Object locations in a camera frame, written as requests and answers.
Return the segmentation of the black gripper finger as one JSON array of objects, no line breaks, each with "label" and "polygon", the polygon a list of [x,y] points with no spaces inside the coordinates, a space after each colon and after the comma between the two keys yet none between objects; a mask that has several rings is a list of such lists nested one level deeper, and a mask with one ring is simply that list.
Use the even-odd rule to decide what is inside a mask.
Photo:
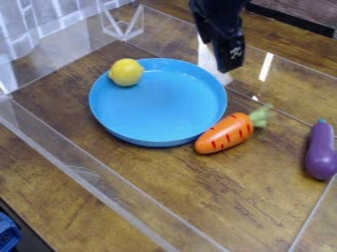
[{"label": "black gripper finger", "polygon": [[211,45],[216,70],[220,73],[227,73],[243,65],[244,35],[242,32],[231,38],[217,36],[211,41]]},{"label": "black gripper finger", "polygon": [[197,13],[193,13],[192,16],[193,16],[195,25],[196,25],[196,29],[197,29],[197,32],[199,32],[200,39],[201,39],[203,43],[209,43],[211,42],[211,25],[209,25],[209,22]]}]

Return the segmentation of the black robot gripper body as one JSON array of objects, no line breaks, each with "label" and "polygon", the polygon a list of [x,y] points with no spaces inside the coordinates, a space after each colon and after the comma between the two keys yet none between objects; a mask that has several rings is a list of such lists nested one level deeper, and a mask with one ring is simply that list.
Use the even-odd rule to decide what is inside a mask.
[{"label": "black robot gripper body", "polygon": [[240,33],[240,11],[251,0],[188,0],[191,14],[197,13],[209,22],[209,40],[231,38]]}]

